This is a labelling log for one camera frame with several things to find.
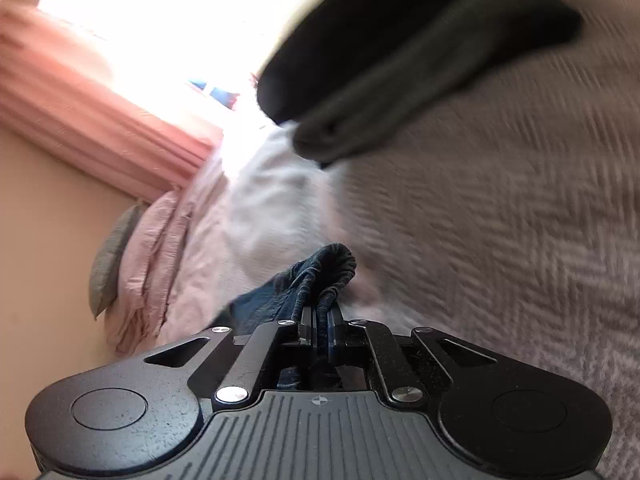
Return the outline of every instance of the green pillow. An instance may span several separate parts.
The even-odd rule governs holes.
[[[120,260],[142,212],[142,205],[137,203],[120,215],[111,234],[95,255],[89,275],[89,307],[94,318],[118,297]]]

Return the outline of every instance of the screw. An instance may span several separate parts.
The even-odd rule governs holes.
[[[416,402],[422,398],[422,390],[413,386],[400,386],[391,392],[391,397],[398,402]]]
[[[227,404],[241,402],[249,396],[249,392],[240,386],[225,386],[216,391],[216,399]]]

